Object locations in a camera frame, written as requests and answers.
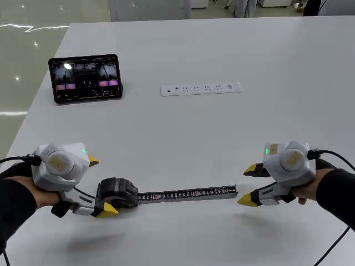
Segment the black cable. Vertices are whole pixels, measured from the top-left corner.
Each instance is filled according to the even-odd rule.
[[[84,194],[85,196],[87,196],[87,197],[89,197],[89,198],[95,198],[94,196],[92,196],[92,195],[90,195],[90,194],[87,194],[87,193],[81,191],[80,189],[78,189],[78,188],[76,188],[76,187],[74,187],[74,189],[75,189],[76,191],[80,192],[81,194]]]
[[[7,257],[7,254],[6,254],[6,250],[4,250],[3,254],[4,254],[6,266],[11,266],[11,265],[10,265],[10,262],[9,262],[9,258]]]
[[[7,162],[7,161],[12,161],[12,160],[21,160],[21,161],[26,161],[29,162],[31,165],[39,166],[42,160],[40,159],[40,156],[38,155],[33,155],[33,154],[28,154],[26,156],[14,156],[14,157],[8,157],[5,159],[0,160],[0,164]]]
[[[22,161],[25,161],[25,160],[26,160],[26,157],[25,157],[25,156],[9,157],[9,158],[5,158],[5,159],[0,160],[0,163],[4,163],[4,162],[7,162],[7,161],[12,161],[12,160],[22,160]]]
[[[326,258],[326,256],[328,256],[330,251],[332,251],[332,249],[339,243],[339,241],[343,239],[343,237],[347,234],[347,232],[349,232],[349,230],[350,230],[350,226],[348,226],[345,229],[345,231],[340,235],[340,237],[338,237],[338,239],[335,240],[335,242],[331,245],[331,247],[328,248],[328,250],[324,253],[324,255],[321,256],[321,258],[313,266],[318,266]]]
[[[318,9],[318,13],[320,12],[320,10],[322,10],[322,8],[324,7],[324,5],[328,2],[328,0],[325,0],[322,4],[322,6]]]
[[[355,167],[348,161],[346,160],[343,156],[341,156],[340,154],[337,154],[334,151],[330,151],[330,150],[317,150],[316,153],[318,153],[319,155],[321,154],[332,154],[334,156],[337,156],[338,158],[340,158],[341,160],[343,160],[352,170],[355,171]]]

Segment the power outlet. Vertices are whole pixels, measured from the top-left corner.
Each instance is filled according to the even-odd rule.
[[[196,85],[163,85],[160,87],[161,96],[241,93],[239,82],[196,84]]]

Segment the hand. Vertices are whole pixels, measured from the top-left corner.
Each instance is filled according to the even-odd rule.
[[[13,176],[8,177],[7,179],[15,180],[24,185],[33,195],[37,204],[37,209],[44,206],[53,206],[60,201],[60,195],[58,192],[49,192],[37,187],[30,177]]]
[[[317,200],[318,185],[322,180],[322,178],[332,170],[334,169],[333,168],[319,169],[316,171],[316,178],[313,181],[302,186],[291,188],[291,193],[295,197],[298,197],[299,204],[301,205],[306,204],[308,198],[314,201]]]

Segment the reflective floor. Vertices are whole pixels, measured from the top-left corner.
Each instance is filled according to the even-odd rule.
[[[193,10],[192,17],[232,18],[225,3],[211,0],[208,8]],[[298,14],[292,8],[258,7],[256,15]],[[0,158],[7,154],[69,24],[109,21],[108,0],[0,0]]]

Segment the tablet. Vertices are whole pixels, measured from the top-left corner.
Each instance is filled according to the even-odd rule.
[[[122,97],[115,54],[51,58],[48,64],[54,101],[58,104]]]

